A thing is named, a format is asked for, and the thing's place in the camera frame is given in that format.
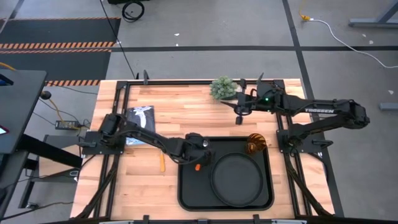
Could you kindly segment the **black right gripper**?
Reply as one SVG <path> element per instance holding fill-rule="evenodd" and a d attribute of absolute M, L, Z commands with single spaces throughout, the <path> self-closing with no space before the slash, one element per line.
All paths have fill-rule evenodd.
<path fill-rule="evenodd" d="M 257 100 L 257 90 L 255 88 L 250 91 L 250 94 L 245 94 L 247 87 L 247 81 L 245 79 L 240 79 L 239 85 L 241 91 L 236 94 L 238 102 L 221 101 L 222 104 L 234 109 L 234 112 L 237 114 L 236 124 L 242 124 L 243 117 L 252 113 L 252 106 Z"/>

